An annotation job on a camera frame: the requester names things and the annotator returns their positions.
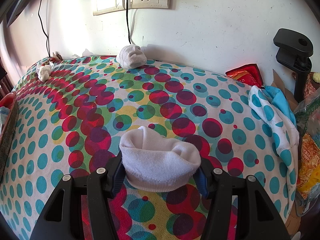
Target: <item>red package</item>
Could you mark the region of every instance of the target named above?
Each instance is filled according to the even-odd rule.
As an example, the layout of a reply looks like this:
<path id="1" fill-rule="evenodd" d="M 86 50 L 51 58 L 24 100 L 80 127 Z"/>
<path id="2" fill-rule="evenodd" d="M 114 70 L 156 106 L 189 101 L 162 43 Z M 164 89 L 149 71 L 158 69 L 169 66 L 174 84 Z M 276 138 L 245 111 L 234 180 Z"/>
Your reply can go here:
<path id="1" fill-rule="evenodd" d="M 250 86 L 263 86 L 263 80 L 257 64 L 248 64 L 226 72 L 226 76 Z"/>

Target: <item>wall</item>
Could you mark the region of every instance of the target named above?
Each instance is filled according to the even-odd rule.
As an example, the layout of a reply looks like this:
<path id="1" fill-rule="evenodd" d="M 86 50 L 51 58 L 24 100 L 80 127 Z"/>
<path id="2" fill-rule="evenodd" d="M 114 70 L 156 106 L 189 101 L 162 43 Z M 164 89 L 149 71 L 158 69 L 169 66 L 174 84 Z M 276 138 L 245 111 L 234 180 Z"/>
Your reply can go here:
<path id="1" fill-rule="evenodd" d="M 14 64 L 24 70 L 47 54 L 37 16 L 39 2 L 32 0 L 4 30 L 8 52 L 3 46 L 0 52 L 7 53 L 7 68 Z M 293 90 L 291 72 L 276 62 L 273 45 L 277 30 L 289 28 L 312 40 L 313 70 L 320 71 L 320 26 L 303 0 L 172 0 L 171 4 L 171 9 L 129 11 L 132 40 L 148 58 L 217 73 L 257 63 L 265 84 L 271 84 L 274 68 Z M 63 58 L 82 56 L 85 49 L 114 55 L 128 44 L 125 11 L 93 16 L 91 0 L 43 0 L 41 15 L 51 51 Z"/>

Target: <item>power cord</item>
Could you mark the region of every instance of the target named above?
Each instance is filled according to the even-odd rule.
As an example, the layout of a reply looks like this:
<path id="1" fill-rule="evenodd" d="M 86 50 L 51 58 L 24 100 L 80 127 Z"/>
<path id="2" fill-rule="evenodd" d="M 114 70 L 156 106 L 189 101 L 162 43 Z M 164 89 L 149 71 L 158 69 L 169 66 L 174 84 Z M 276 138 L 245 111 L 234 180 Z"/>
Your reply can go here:
<path id="1" fill-rule="evenodd" d="M 127 27 L 128 27 L 128 39 L 129 39 L 129 43 L 131 44 L 128 11 L 129 11 L 129 0 L 127 0 L 127 6 L 126 6 L 126 18 L 127 18 Z"/>
<path id="2" fill-rule="evenodd" d="M 49 36 L 48 36 L 48 35 L 45 33 L 45 31 L 44 31 L 43 23 L 42 23 L 41 16 L 40 16 L 41 3 L 42 3 L 42 0 L 40 0 L 39 10 L 38 10 L 38 16 L 39 16 L 39 19 L 40 19 L 40 22 L 41 22 L 42 31 L 43 31 L 44 35 L 47 37 L 47 41 L 46 41 L 45 44 L 46 44 L 46 47 L 47 47 L 48 55 L 49 55 L 49 57 L 50 57 Z"/>

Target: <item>colorful polka dot tablecloth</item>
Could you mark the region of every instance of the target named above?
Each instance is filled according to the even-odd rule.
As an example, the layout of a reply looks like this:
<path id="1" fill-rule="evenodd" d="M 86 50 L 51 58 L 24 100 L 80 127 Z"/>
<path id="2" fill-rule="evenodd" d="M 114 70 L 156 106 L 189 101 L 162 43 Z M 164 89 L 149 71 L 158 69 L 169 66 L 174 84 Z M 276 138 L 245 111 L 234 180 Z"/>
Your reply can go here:
<path id="1" fill-rule="evenodd" d="M 219 74 L 153 60 L 126 70 L 108 56 L 57 62 L 43 83 L 35 64 L 14 88 L 20 114 L 0 185 L 0 210 L 19 239 L 28 240 L 63 174 L 84 176 L 104 166 L 119 152 L 120 137 L 144 125 L 194 144 L 232 176 L 255 175 L 285 220 L 286 166 L 272 147 L 270 127 L 248 105 L 250 89 Z M 83 197 L 89 240 L 86 205 Z M 121 240 L 199 239 L 209 205 L 193 179 L 166 193 L 141 191 L 125 181 L 110 201 Z M 234 197 L 230 240 L 236 218 Z"/>

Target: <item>silver rivet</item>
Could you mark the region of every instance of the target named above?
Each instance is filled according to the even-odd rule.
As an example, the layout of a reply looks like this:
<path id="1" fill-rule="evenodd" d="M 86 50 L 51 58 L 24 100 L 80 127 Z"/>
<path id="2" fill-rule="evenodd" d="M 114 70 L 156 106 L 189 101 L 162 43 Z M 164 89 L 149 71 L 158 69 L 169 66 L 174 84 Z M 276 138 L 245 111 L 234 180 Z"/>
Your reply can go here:
<path id="1" fill-rule="evenodd" d="M 63 181 L 68 181 L 69 179 L 71 179 L 71 176 L 69 174 L 66 174 L 62 177 Z"/>
<path id="2" fill-rule="evenodd" d="M 250 175 L 250 176 L 248 176 L 248 181 L 255 182 L 256 181 L 256 177 Z"/>
<path id="3" fill-rule="evenodd" d="M 97 173 L 98 174 L 102 174 L 102 173 L 105 173 L 106 172 L 106 169 L 105 168 L 99 168 L 97 169 Z"/>
<path id="4" fill-rule="evenodd" d="M 213 170 L 213 172 L 214 172 L 215 174 L 222 174 L 222 169 L 215 168 L 215 169 Z"/>

